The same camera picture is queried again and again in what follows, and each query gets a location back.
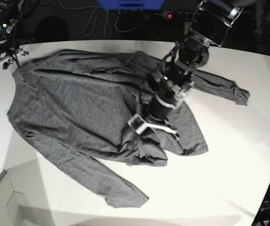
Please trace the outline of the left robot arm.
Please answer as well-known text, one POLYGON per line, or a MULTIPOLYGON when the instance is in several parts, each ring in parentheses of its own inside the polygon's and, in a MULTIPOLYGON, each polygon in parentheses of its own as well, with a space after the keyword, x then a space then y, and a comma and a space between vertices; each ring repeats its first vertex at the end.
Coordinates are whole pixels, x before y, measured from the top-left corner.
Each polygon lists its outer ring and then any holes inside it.
POLYGON ((128 121, 136 134, 159 129, 178 135, 168 124, 167 116, 182 105, 193 87, 192 76, 208 62, 209 46, 220 47, 224 43, 243 9, 244 4, 239 0, 202 0, 198 4, 188 33, 146 75, 154 94, 147 104, 141 102, 140 96, 136 98, 136 114, 128 121))

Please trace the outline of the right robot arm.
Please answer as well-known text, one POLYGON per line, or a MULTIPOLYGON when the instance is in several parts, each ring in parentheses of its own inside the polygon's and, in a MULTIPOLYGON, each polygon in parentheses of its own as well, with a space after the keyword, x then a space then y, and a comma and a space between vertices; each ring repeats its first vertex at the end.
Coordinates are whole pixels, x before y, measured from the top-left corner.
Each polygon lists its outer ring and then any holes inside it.
POLYGON ((0 1, 0 64, 4 70, 14 63, 19 67, 18 56, 29 55, 15 39, 16 28, 22 16, 22 3, 22 0, 0 1))

